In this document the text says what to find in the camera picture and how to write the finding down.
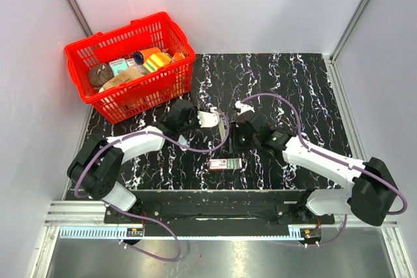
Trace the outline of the light blue small stapler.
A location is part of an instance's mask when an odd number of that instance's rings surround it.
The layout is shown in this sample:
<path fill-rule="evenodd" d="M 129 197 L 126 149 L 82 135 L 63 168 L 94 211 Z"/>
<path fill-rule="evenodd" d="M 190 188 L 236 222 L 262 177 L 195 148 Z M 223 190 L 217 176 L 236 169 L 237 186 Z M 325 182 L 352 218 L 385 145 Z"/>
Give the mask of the light blue small stapler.
<path fill-rule="evenodd" d="M 187 149 L 189 147 L 189 144 L 188 144 L 187 140 L 182 135 L 179 136 L 178 143 L 180 144 L 180 149 L 182 151 L 187 151 Z"/>

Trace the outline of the white black large stapler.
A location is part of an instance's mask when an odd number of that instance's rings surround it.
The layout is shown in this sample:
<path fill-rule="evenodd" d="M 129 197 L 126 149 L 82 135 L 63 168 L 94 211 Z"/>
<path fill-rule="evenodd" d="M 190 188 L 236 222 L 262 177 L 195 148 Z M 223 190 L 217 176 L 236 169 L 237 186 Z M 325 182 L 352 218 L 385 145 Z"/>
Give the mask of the white black large stapler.
<path fill-rule="evenodd" d="M 226 142 L 227 138 L 229 137 L 229 122 L 226 118 L 220 117 L 219 123 L 218 123 L 218 129 L 220 133 L 221 142 L 222 143 Z"/>

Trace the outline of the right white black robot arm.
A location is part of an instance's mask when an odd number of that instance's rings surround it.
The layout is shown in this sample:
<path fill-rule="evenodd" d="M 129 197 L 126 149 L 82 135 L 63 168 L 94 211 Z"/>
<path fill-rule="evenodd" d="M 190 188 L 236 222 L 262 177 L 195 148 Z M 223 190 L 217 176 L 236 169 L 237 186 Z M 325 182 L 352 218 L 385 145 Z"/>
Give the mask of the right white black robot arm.
<path fill-rule="evenodd" d="M 317 145 L 303 145 L 285 128 L 271 128 L 252 111 L 239 115 L 231 126 L 233 150 L 256 149 L 271 159 L 305 168 L 337 185 L 337 189 L 308 189 L 297 202 L 296 215 L 311 223 L 326 214 L 353 214 L 379 227 L 396 198 L 396 185 L 383 161 L 362 161 L 336 154 Z"/>

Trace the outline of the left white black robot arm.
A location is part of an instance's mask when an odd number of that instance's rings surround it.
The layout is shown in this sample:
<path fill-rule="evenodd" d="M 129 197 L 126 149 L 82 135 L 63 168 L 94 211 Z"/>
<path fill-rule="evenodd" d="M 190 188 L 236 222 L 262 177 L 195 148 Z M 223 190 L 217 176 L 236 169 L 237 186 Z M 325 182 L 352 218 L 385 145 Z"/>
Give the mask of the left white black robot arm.
<path fill-rule="evenodd" d="M 188 130 L 219 128 L 222 141 L 214 148 L 196 149 L 186 145 L 182 134 Z M 76 186 L 74 196 L 102 201 L 119 209 L 127 223 L 141 215 L 137 197 L 117 179 L 121 165 L 149 152 L 161 150 L 166 142 L 183 150 L 208 153 L 219 149 L 229 135 L 229 121 L 217 107 L 201 111 L 188 100 L 177 100 L 154 124 L 117 137 L 92 135 L 69 165 L 67 176 Z"/>

